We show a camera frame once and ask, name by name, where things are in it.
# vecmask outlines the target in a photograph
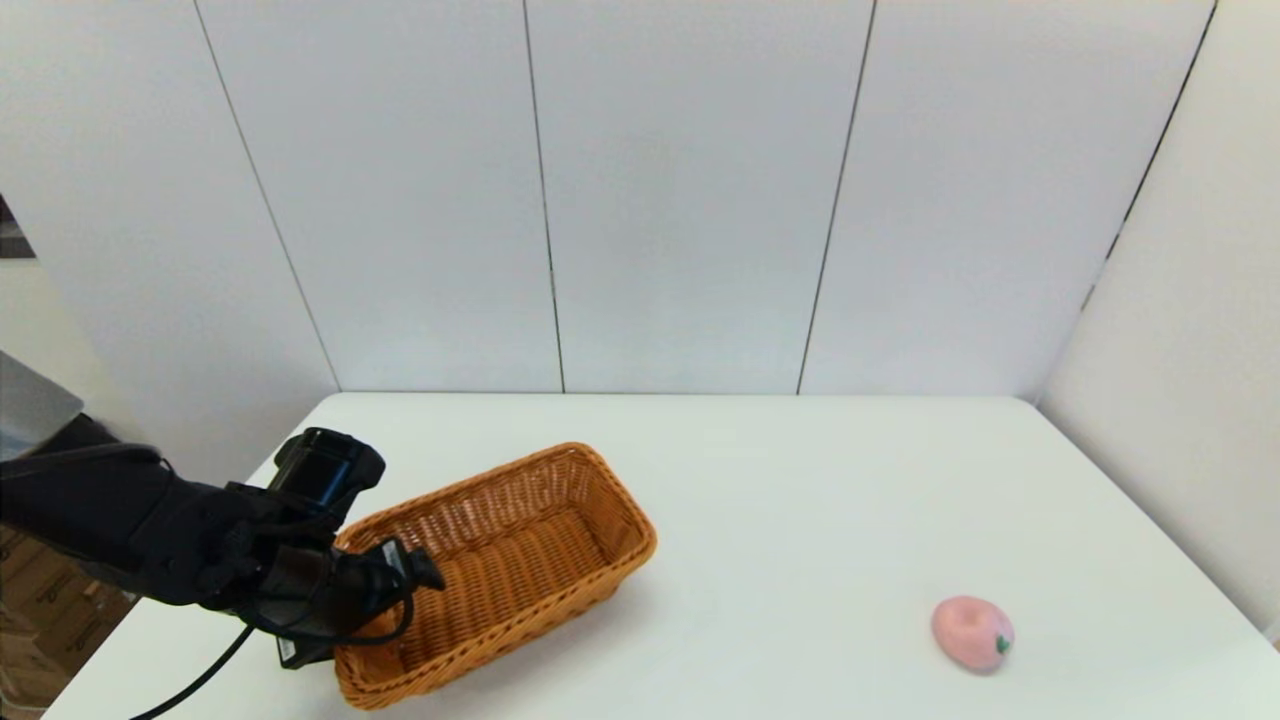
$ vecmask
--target woven basket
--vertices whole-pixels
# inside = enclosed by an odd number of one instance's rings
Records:
[[[364,552],[390,536],[425,547],[448,589],[413,594],[413,623],[398,641],[335,648],[342,693],[362,710],[429,693],[581,615],[658,542],[604,459],[579,443],[375,512],[337,544]],[[401,612],[361,634],[390,632]]]

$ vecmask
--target pink fruit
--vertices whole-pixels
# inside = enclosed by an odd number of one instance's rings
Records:
[[[959,596],[933,611],[933,638],[951,660],[975,673],[992,673],[1014,644],[1014,624],[986,600]]]

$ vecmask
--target white wall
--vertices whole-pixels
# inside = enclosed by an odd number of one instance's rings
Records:
[[[1226,0],[1043,411],[1280,634],[1280,3]]]
[[[10,0],[0,190],[195,479],[339,386],[1032,396],[1211,0],[934,3]]]
[[[0,350],[72,391],[116,437],[146,433],[38,260],[0,260]]]
[[[559,392],[521,0],[201,0],[344,389]]]
[[[1039,395],[1210,0],[886,0],[805,393]]]
[[[193,480],[337,389],[191,3],[0,3],[0,192]]]

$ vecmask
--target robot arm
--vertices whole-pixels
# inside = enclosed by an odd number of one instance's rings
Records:
[[[183,480],[141,445],[12,460],[0,465],[0,521],[125,591],[239,616],[276,635],[284,667],[332,659],[335,644],[397,637],[411,621],[413,591],[444,589],[426,551],[396,538],[364,555],[333,547],[356,495],[381,478],[381,456],[310,428],[275,464],[262,489]],[[399,602],[394,633],[352,637]]]

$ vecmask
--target table surface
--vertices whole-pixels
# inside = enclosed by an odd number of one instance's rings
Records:
[[[1280,717],[1280,655],[1016,400],[346,393],[308,425],[387,459],[352,520],[582,441],[658,529],[611,601],[378,717]],[[961,593],[1016,626],[993,676],[933,643]],[[143,601],[45,717],[147,710],[239,626]],[[280,670],[256,633],[169,716],[361,715],[332,664]]]

